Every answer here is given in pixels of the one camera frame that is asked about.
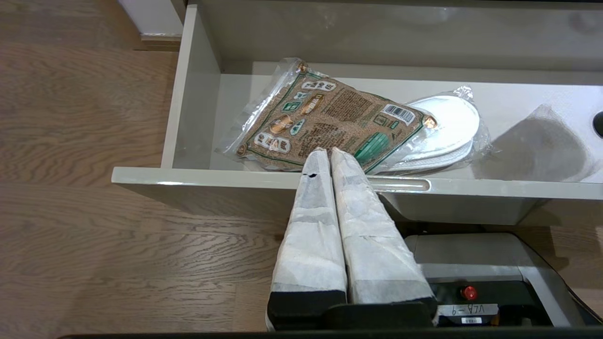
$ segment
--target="brown package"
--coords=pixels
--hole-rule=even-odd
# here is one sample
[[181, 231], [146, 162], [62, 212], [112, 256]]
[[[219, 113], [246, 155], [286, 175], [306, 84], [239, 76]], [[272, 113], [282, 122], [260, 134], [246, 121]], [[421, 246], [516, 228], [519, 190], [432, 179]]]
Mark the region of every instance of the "brown package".
[[242, 138], [238, 157], [294, 171], [315, 148], [338, 147], [368, 172], [425, 125], [435, 127], [417, 109], [315, 74], [303, 62], [297, 70]]

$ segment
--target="black knob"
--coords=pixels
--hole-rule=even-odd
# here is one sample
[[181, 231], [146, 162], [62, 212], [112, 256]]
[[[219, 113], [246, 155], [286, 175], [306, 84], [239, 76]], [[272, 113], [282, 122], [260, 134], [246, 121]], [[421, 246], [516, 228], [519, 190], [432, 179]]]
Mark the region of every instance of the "black knob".
[[599, 112], [593, 118], [593, 127], [595, 132], [603, 138], [603, 112]]

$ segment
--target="barcode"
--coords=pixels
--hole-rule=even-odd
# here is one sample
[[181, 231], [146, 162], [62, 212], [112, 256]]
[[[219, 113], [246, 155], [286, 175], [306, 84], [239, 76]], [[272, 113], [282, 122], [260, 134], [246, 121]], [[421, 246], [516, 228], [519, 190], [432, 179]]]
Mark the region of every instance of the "barcode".
[[392, 104], [385, 105], [381, 112], [393, 116], [396, 119], [402, 120], [402, 122], [404, 122], [407, 126], [410, 125], [415, 118], [414, 113], [411, 111]]
[[481, 324], [482, 323], [482, 318], [480, 318], [480, 317], [461, 318], [461, 323], [463, 323], [463, 324]]

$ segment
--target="open drawer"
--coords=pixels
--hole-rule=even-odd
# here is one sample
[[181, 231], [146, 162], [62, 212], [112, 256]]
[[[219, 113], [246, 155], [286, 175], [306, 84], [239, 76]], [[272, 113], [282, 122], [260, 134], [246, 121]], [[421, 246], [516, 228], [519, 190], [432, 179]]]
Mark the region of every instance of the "open drawer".
[[[563, 181], [575, 173], [530, 173], [523, 180], [475, 167], [371, 176], [398, 217], [515, 224], [542, 199], [603, 200], [597, 168], [603, 139], [592, 125], [603, 110], [603, 73], [597, 72], [603, 25], [593, 17], [603, 11], [189, 1], [161, 167], [116, 167], [112, 182], [194, 214], [287, 217], [298, 173], [250, 171], [213, 149], [269, 82], [276, 61], [299, 56], [359, 90], [402, 103], [468, 83], [494, 146], [506, 140], [498, 145], [505, 154], [520, 144], [503, 137], [540, 104], [561, 98], [557, 113], [590, 149], [592, 168], [574, 182]], [[547, 151], [547, 159], [568, 156]]]

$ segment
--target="green label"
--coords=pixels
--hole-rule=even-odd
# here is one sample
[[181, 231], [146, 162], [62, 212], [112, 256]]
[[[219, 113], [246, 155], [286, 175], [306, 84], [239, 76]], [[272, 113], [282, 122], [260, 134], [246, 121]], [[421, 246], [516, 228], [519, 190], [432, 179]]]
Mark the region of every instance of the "green label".
[[303, 126], [304, 122], [306, 122], [305, 119], [299, 120], [298, 122], [295, 123], [295, 125], [293, 125], [293, 127], [291, 127], [291, 129], [289, 130], [289, 133], [291, 135], [296, 135], [297, 133], [300, 132], [300, 130], [302, 129], [301, 127]]
[[301, 105], [301, 104], [302, 104], [302, 102], [301, 102], [301, 101], [291, 101], [291, 102], [288, 102], [288, 103], [286, 103], [286, 104], [283, 106], [282, 111], [283, 111], [283, 112], [291, 112], [291, 111], [294, 111], [294, 110], [296, 110], [298, 107], [300, 107], [300, 105]]
[[362, 165], [378, 157], [381, 152], [388, 148], [389, 144], [387, 135], [377, 132], [360, 147], [354, 157]]
[[376, 115], [373, 118], [373, 122], [379, 126], [385, 126], [385, 124], [387, 124], [390, 120], [384, 116], [382, 116], [381, 114]]

